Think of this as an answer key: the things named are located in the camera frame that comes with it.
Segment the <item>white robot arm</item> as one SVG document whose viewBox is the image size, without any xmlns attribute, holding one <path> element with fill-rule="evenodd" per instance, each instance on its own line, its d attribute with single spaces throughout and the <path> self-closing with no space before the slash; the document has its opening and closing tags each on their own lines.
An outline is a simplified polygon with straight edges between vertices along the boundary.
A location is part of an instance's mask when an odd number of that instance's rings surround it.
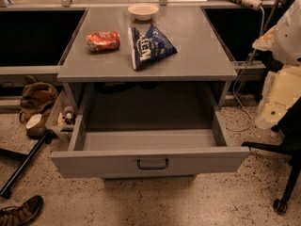
<svg viewBox="0 0 301 226">
<path fill-rule="evenodd" d="M 252 46 L 271 51 L 273 59 L 283 64 L 278 72 L 269 72 L 263 84 L 255 124 L 268 129 L 277 125 L 301 97 L 301 0 L 294 0 L 277 24 Z"/>
</svg>

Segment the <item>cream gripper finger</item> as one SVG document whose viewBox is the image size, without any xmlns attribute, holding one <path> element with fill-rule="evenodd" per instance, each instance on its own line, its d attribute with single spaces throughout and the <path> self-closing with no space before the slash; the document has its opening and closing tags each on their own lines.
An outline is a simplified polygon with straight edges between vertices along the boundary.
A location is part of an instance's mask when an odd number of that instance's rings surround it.
<svg viewBox="0 0 301 226">
<path fill-rule="evenodd" d="M 261 95 L 255 124 L 268 129 L 277 125 L 301 97 L 301 68 L 284 66 L 277 73 L 269 72 Z"/>
</svg>

